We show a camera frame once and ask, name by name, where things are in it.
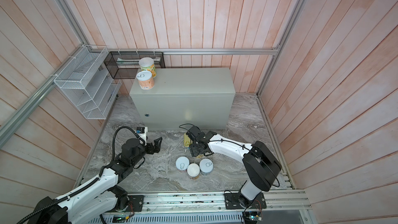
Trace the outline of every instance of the black wire basket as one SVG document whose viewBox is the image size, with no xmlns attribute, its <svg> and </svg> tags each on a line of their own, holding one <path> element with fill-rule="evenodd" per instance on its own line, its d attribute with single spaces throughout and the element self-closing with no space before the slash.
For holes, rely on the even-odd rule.
<svg viewBox="0 0 398 224">
<path fill-rule="evenodd" d="M 162 52 L 111 51 L 104 63 L 112 78 L 134 79 L 141 71 L 138 62 L 144 57 L 151 57 L 156 68 L 165 68 Z"/>
</svg>

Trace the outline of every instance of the gray marble surface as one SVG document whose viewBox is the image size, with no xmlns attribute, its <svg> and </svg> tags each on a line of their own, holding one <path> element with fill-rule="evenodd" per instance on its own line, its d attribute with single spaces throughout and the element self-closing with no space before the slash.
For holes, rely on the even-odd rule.
<svg viewBox="0 0 398 224">
<path fill-rule="evenodd" d="M 100 168 L 110 162 L 113 134 L 118 127 L 125 125 L 133 129 L 143 126 L 139 113 L 129 96 L 121 96 L 116 100 L 115 107 L 82 182 L 98 174 Z M 254 143 L 260 140 L 275 154 L 254 95 L 236 95 L 226 129 L 216 132 L 226 138 L 245 143 Z M 149 131 L 148 142 L 153 142 L 160 136 L 163 137 L 160 152 L 146 155 L 145 163 L 134 170 L 119 186 L 128 192 L 223 191 L 239 190 L 249 179 L 243 164 L 217 153 L 208 157 L 214 164 L 210 175 L 200 175 L 198 179 L 192 180 L 186 173 L 178 172 L 175 166 L 178 157 L 186 156 L 190 162 L 197 164 L 201 160 L 191 157 L 189 150 L 183 146 L 183 134 L 183 130 Z M 121 152 L 121 145 L 131 137 L 132 133 L 129 130 L 119 131 L 115 142 L 116 154 Z M 271 189 L 286 189 L 287 186 L 284 184 L 281 174 L 278 175 L 278 179 L 281 186 Z"/>
</svg>

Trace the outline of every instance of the white can lid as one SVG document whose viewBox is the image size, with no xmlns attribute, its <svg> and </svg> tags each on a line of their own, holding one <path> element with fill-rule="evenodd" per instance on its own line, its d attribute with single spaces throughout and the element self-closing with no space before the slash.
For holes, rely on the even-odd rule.
<svg viewBox="0 0 398 224">
<path fill-rule="evenodd" d="M 138 61 L 138 64 L 140 64 L 141 67 L 149 67 L 154 63 L 155 62 L 153 61 L 153 59 L 151 57 L 144 57 Z"/>
<path fill-rule="evenodd" d="M 152 73 L 148 70 L 144 70 L 139 72 L 135 77 L 139 81 L 146 81 L 152 77 Z"/>
<path fill-rule="evenodd" d="M 213 162 L 208 158 L 202 159 L 199 163 L 199 167 L 204 173 L 209 173 L 213 170 Z"/>
<path fill-rule="evenodd" d="M 189 165 L 189 159 L 187 157 L 179 157 L 176 160 L 176 167 L 179 170 L 186 170 Z"/>
<path fill-rule="evenodd" d="M 188 166 L 188 175 L 190 175 L 191 177 L 196 177 L 197 175 L 199 175 L 200 172 L 200 168 L 199 165 L 197 165 L 196 163 L 191 163 Z"/>
</svg>

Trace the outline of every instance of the wood panel wall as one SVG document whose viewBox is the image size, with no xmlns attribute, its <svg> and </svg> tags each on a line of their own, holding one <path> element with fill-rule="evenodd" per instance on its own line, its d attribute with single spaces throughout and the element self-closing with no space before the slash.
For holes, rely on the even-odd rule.
<svg viewBox="0 0 398 224">
<path fill-rule="evenodd" d="M 276 47 L 297 0 L 66 0 L 90 44 L 109 48 Z M 267 55 L 166 56 L 166 67 L 229 67 L 256 92 Z M 131 80 L 123 80 L 127 94 Z"/>
<path fill-rule="evenodd" d="M 398 0 L 308 0 L 261 96 L 319 223 L 398 223 Z"/>
<path fill-rule="evenodd" d="M 54 0 L 0 0 L 0 126 L 79 44 Z M 54 89 L 0 150 L 1 222 L 71 190 L 99 129 Z"/>
</svg>

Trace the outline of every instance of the white mesh shelf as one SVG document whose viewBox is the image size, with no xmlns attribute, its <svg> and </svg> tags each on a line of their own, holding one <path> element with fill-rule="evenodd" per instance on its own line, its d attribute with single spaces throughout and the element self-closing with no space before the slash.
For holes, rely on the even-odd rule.
<svg viewBox="0 0 398 224">
<path fill-rule="evenodd" d="M 107 54 L 106 48 L 90 53 L 84 46 L 54 80 L 85 118 L 105 119 L 121 86 L 107 69 L 99 70 Z"/>
</svg>

